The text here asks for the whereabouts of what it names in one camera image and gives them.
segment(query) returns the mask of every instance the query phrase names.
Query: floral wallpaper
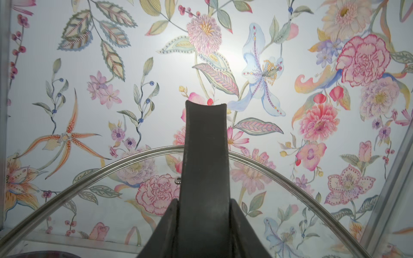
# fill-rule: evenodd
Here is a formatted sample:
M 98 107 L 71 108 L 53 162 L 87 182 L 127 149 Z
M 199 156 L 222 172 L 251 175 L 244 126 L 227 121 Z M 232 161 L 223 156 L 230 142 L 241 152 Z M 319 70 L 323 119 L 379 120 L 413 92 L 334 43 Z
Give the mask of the floral wallpaper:
M 361 239 L 413 116 L 413 5 L 12 5 L 5 227 L 115 160 L 184 144 L 189 100 L 226 103 L 228 148 L 289 178 Z M 180 154 L 123 168 L 38 230 L 144 245 L 179 197 L 181 172 Z M 348 255 L 312 211 L 268 177 L 238 162 L 230 177 L 232 197 L 274 257 Z M 312 253 L 315 243 L 323 251 Z

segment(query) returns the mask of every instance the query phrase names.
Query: orange spotted lily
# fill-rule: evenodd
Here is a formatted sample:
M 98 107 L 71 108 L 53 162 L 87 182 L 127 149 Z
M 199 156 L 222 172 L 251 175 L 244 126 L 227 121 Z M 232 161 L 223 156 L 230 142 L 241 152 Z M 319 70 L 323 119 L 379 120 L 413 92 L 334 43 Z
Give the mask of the orange spotted lily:
M 73 129 L 76 126 L 77 117 L 78 117 L 78 103 L 77 103 L 77 95 L 76 95 L 76 90 L 75 90 L 75 105 L 73 107 L 73 114 L 72 114 L 72 117 L 70 118 L 70 121 L 69 121 L 69 124 L 67 126 L 66 132 L 64 132 L 60 135 L 46 135 L 46 136 L 41 136 L 41 137 L 37 138 L 27 148 L 27 150 L 25 152 L 23 152 L 20 156 L 16 157 L 15 159 L 20 158 L 20 157 L 28 154 L 41 142 L 47 141 L 46 146 L 43 148 L 43 149 L 47 149 L 47 150 L 54 150 L 57 146 L 61 146 L 62 143 L 63 143 L 64 145 L 62 146 L 62 148 L 63 148 L 62 159 L 60 160 L 59 165 L 57 166 L 57 168 L 53 172 L 51 172 L 46 177 L 46 179 L 49 178 L 51 175 L 53 175 L 56 171 L 58 171 L 66 163 L 66 161 L 67 161 L 67 159 L 69 158 L 69 155 L 70 155 L 70 150 L 71 150 L 71 144 L 72 143 L 74 143 L 75 145 L 77 145 L 81 149 L 89 152 L 93 156 L 96 156 L 96 157 L 99 157 L 99 158 L 102 158 L 102 159 L 108 159 L 108 158 L 105 158 L 105 157 L 99 155 L 98 153 L 96 153 L 91 148 L 84 145 L 83 143 L 81 143 L 78 140 L 80 138 L 86 138 L 86 137 L 99 135 L 99 134 L 96 134 L 96 133 L 73 133 Z

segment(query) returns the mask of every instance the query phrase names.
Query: striped leaf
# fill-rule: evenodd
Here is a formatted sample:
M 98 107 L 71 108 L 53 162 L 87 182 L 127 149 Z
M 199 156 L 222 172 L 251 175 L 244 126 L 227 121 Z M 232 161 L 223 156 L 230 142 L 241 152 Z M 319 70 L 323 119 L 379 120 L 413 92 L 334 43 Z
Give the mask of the striped leaf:
M 203 72 L 209 82 L 216 86 L 217 89 L 231 95 L 239 96 L 238 86 L 235 82 L 235 78 L 230 71 L 215 71 L 209 64 L 197 64 L 192 68 L 198 69 Z
M 126 27 L 137 26 L 130 14 L 122 7 L 114 3 L 98 1 L 96 2 L 96 7 L 98 7 L 98 9 L 101 10 L 107 18 L 116 24 L 124 25 Z
M 106 37 L 115 46 L 127 47 L 131 45 L 125 32 L 115 24 L 107 21 L 100 21 L 99 24 Z
M 79 38 L 62 40 L 57 49 L 64 51 L 81 51 L 83 48 L 89 45 L 92 39 L 92 32 L 86 31 Z
M 63 39 L 79 38 L 88 30 L 89 24 L 92 21 L 90 10 L 83 10 L 75 13 L 67 22 L 63 29 Z
M 264 122 L 253 117 L 239 121 L 234 128 L 240 129 L 249 135 L 266 135 L 275 132 L 284 134 L 278 125 L 271 122 Z
M 100 46 L 102 47 L 103 59 L 105 60 L 109 70 L 113 75 L 125 81 L 125 70 L 123 68 L 121 57 L 108 42 L 102 40 Z

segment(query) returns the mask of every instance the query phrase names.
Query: pink peony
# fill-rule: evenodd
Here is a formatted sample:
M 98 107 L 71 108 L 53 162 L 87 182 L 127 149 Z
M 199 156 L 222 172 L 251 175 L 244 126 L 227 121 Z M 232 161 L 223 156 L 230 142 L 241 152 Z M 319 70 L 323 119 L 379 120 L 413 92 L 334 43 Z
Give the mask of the pink peony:
M 241 151 L 245 156 L 258 161 L 259 163 L 264 164 L 271 169 L 275 169 L 274 163 L 272 161 L 268 162 L 269 156 L 266 152 L 263 152 L 261 153 L 261 155 L 258 156 L 258 149 L 254 149 L 252 151 L 252 155 L 250 155 L 249 150 L 247 148 L 243 148 L 241 149 Z M 259 171 L 251 168 L 250 166 L 244 165 L 236 161 L 234 161 L 234 165 L 236 168 L 232 169 L 230 172 L 232 175 L 232 179 L 235 182 L 241 180 L 242 186 L 247 189 L 248 194 L 250 195 L 253 192 L 255 192 L 257 188 L 258 190 L 264 189 L 264 184 L 261 182 L 261 180 L 264 181 L 264 183 L 266 184 L 269 184 L 271 182 L 270 178 L 260 173 Z
M 186 127 L 183 126 L 181 131 L 177 131 L 176 134 L 173 135 L 175 140 L 173 141 L 173 145 L 184 145 L 185 144 L 185 131 Z
M 195 92 L 192 92 L 191 94 L 189 94 L 188 100 L 191 101 L 191 102 L 194 102 L 196 104 L 207 105 L 207 102 L 205 101 L 204 97 L 199 96 Z M 182 121 L 186 122 L 186 109 L 182 110 L 181 119 L 182 119 Z
M 179 197 L 180 185 L 174 182 L 170 174 L 154 175 L 141 184 L 136 201 L 151 214 L 163 215 L 172 199 Z
M 360 115 L 365 119 L 387 114 L 399 96 L 399 86 L 390 77 L 381 78 L 361 89 Z
M 354 86 L 367 86 L 382 77 L 390 63 L 390 52 L 386 43 L 376 35 L 365 38 L 354 37 L 341 52 L 336 69 L 343 69 L 341 81 Z

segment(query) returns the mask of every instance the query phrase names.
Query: pink dahlia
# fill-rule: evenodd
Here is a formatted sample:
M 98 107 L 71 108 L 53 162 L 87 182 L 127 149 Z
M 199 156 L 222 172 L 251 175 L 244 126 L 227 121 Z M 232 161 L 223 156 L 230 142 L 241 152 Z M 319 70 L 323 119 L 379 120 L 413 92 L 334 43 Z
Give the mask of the pink dahlia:
M 300 121 L 300 133 L 310 141 L 327 139 L 337 131 L 340 119 L 337 110 L 330 104 L 319 104 L 307 110 L 307 114 Z
M 221 28 L 214 18 L 206 14 L 192 18 L 187 24 L 189 42 L 195 46 L 197 52 L 204 55 L 216 52 L 222 43 Z
M 184 145 L 185 144 L 185 132 L 186 127 L 183 126 L 181 131 L 177 131 L 176 134 L 173 135 L 175 140 L 173 141 L 173 145 Z

